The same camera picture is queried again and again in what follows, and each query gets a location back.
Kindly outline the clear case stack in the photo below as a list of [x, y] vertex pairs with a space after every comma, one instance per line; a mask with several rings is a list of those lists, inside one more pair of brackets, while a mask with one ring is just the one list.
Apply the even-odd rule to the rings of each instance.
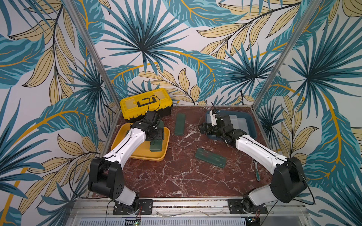
[[239, 128], [241, 130], [243, 130], [244, 132], [246, 132], [248, 135], [250, 135], [250, 131], [249, 131], [249, 127], [248, 127], [248, 122], [245, 118], [238, 118], [238, 125]]

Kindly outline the yellow black toolbox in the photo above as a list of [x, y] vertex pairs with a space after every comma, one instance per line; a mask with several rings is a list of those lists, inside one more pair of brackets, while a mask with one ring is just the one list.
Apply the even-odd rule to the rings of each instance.
[[161, 117], [171, 114], [173, 101], [164, 88], [155, 89], [120, 101], [123, 118], [128, 122], [142, 119], [148, 111], [155, 111]]

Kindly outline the green pencil case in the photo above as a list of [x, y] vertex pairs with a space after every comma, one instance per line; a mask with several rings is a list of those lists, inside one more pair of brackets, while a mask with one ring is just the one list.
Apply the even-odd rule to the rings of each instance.
[[184, 135], [185, 120], [186, 120], [185, 114], [182, 114], [182, 113], [177, 114], [176, 122], [175, 122], [175, 129], [174, 129], [175, 135], [177, 135], [177, 136]]
[[225, 168], [226, 158], [213, 152], [198, 148], [195, 157], [204, 162], [210, 163], [219, 168]]
[[162, 140], [154, 140], [150, 142], [150, 151], [151, 152], [161, 152], [163, 146]]
[[164, 122], [163, 121], [160, 121], [159, 124], [158, 124], [158, 128], [159, 129], [163, 129], [164, 128]]

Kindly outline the yellow plastic tray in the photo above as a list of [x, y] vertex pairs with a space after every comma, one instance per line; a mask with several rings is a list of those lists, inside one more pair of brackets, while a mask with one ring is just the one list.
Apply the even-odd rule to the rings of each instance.
[[[111, 150], [113, 150], [126, 136], [128, 130], [130, 129], [132, 123], [126, 123], [121, 126], [119, 129], [115, 140], [111, 146]], [[161, 152], [151, 152], [150, 151], [150, 141], [144, 141], [131, 155], [130, 158], [138, 159], [138, 160], [147, 160], [147, 161], [162, 161], [167, 153], [168, 143], [170, 139], [170, 130], [167, 127], [164, 127], [165, 138], [163, 140], [163, 146]]]

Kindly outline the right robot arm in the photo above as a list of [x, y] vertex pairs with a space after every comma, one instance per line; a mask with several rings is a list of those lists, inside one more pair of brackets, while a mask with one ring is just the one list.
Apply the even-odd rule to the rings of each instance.
[[224, 143], [249, 155], [272, 175], [271, 183], [255, 188], [243, 196], [242, 210], [254, 213], [268, 202], [289, 203], [308, 188], [298, 158], [287, 158], [254, 140], [242, 129], [235, 128], [228, 115], [210, 111], [211, 122], [199, 125], [202, 134], [219, 137]]

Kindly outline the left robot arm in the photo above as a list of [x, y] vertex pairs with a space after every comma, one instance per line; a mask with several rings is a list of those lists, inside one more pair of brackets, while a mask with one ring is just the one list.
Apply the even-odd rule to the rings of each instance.
[[149, 111], [145, 117], [130, 126], [123, 140], [104, 157], [91, 160], [88, 189], [124, 205], [131, 212], [138, 210], [139, 196], [124, 182], [123, 168], [145, 141], [162, 140], [164, 129], [159, 128], [160, 115]]

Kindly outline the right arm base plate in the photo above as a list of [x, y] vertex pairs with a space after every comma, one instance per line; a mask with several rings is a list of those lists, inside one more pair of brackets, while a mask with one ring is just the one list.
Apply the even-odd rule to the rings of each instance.
[[267, 214], [268, 210], [265, 204], [256, 206], [248, 199], [234, 198], [228, 199], [228, 208], [230, 214]]

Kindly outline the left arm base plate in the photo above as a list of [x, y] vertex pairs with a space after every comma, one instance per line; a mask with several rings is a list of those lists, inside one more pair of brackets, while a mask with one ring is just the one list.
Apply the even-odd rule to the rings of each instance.
[[152, 199], [136, 199], [132, 205], [117, 202], [113, 209], [113, 215], [151, 215], [153, 203]]

